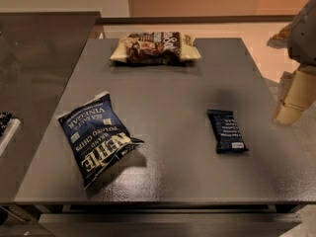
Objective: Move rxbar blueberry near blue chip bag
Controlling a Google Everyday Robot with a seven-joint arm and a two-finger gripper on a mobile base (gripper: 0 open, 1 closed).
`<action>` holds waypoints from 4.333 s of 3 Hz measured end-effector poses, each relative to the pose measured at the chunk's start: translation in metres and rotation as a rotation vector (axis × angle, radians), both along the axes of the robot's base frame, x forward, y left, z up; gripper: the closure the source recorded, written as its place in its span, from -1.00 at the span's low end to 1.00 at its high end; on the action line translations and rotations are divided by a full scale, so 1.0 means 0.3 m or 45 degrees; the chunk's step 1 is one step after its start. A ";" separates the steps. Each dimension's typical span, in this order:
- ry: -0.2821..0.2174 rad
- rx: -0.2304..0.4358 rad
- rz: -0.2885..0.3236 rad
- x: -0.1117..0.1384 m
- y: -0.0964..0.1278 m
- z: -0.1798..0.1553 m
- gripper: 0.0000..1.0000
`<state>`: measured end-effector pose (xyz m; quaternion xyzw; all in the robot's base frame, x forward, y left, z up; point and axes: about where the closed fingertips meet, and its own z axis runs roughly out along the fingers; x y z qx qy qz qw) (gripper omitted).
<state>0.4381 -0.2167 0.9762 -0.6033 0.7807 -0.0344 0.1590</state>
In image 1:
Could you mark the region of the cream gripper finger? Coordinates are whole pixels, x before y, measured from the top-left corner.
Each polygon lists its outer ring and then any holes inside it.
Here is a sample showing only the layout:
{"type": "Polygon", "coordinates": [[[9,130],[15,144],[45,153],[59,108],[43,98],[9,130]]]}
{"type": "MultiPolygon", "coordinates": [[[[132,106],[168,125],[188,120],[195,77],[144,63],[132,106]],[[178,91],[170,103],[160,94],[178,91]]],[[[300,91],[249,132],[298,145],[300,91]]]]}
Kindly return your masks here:
{"type": "Polygon", "coordinates": [[[284,26],[278,33],[269,38],[267,46],[280,49],[287,47],[287,41],[290,35],[291,24],[284,26]]]}
{"type": "Polygon", "coordinates": [[[316,67],[301,64],[279,81],[274,121],[291,125],[316,101],[316,67]]]}

